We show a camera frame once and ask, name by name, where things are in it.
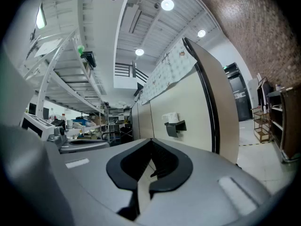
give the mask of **ceiling light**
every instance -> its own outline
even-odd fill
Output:
[[[200,30],[200,31],[198,32],[198,37],[203,38],[203,37],[205,36],[205,34],[206,34],[206,31],[205,31],[205,30]]]
[[[163,0],[161,7],[166,11],[170,11],[174,8],[174,2],[172,0]]]
[[[137,50],[135,51],[135,53],[136,53],[138,56],[141,56],[141,55],[144,54],[144,50],[141,49],[141,48],[139,48],[139,49],[137,49]]]
[[[39,8],[39,11],[38,11],[36,24],[37,24],[38,29],[44,28],[47,24],[42,4],[41,4],[41,6]]]

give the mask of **white label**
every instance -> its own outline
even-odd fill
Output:
[[[235,99],[239,99],[240,98],[240,94],[236,93],[236,94],[234,94],[234,97],[235,97]]]
[[[245,97],[246,94],[245,94],[245,92],[241,92],[241,93],[239,93],[239,96],[240,96],[240,97]]]
[[[87,164],[89,162],[90,162],[89,159],[85,158],[85,159],[81,159],[81,160],[78,160],[78,161],[68,162],[68,163],[66,163],[66,166],[67,166],[67,168],[70,169],[70,168],[75,168],[75,167]]]
[[[229,177],[223,177],[218,181],[228,198],[234,204],[234,207],[238,210],[242,216],[256,210],[256,205],[253,201],[241,190],[235,182]]]

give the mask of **computer monitor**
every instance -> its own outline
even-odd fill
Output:
[[[29,103],[29,110],[28,113],[35,115],[36,114],[36,108],[37,106],[33,103]],[[49,119],[49,109],[48,108],[43,108],[43,119],[48,120]]]

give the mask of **black holder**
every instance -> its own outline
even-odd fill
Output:
[[[177,132],[180,130],[187,130],[185,121],[180,121],[178,123],[165,123],[167,133],[170,137],[178,137]]]
[[[96,67],[96,63],[92,51],[85,51],[81,54],[80,57],[84,58],[88,62],[91,70],[93,70]]]

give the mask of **paper towel roll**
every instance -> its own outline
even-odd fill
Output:
[[[72,129],[73,126],[73,120],[67,120],[67,128]]]
[[[164,115],[162,115],[162,119],[163,119],[163,117],[166,117],[168,119],[168,123],[178,123],[179,122],[178,114],[176,112],[164,114]]]

